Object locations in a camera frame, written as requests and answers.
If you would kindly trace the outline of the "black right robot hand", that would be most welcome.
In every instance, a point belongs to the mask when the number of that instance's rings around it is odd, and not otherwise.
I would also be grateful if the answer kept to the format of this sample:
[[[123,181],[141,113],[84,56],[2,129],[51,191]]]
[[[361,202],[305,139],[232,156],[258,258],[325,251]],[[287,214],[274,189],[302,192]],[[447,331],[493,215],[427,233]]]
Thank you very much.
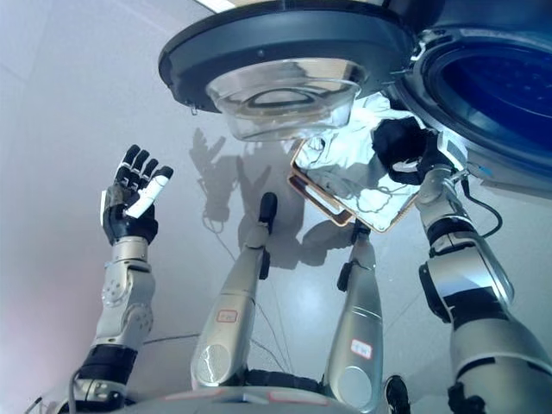
[[[453,163],[438,148],[438,134],[435,131],[425,129],[423,131],[425,142],[421,160],[417,164],[417,177],[419,184],[423,183],[428,172],[439,166],[454,170]]]

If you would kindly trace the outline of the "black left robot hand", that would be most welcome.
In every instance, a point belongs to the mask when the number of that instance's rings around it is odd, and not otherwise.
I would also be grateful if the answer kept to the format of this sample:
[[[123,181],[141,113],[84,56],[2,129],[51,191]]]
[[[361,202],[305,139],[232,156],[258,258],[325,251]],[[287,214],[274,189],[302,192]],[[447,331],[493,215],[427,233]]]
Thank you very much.
[[[110,245],[130,236],[154,240],[159,228],[154,204],[172,176],[173,169],[160,166],[147,150],[128,148],[100,197],[100,224]]]

